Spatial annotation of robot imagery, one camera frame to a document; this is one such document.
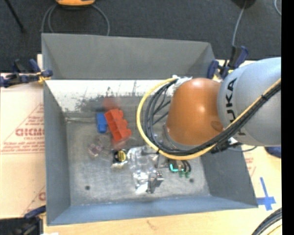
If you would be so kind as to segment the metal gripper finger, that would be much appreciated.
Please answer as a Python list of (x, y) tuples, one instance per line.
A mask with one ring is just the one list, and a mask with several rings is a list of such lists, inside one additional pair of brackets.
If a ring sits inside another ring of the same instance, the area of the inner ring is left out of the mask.
[(161, 171), (156, 171), (156, 187), (160, 187), (160, 185), (164, 181), (163, 173)]
[(152, 173), (149, 174), (148, 176), (148, 181), (147, 181), (147, 193), (154, 193), (156, 186), (155, 186), (155, 181), (156, 181), (156, 174)]

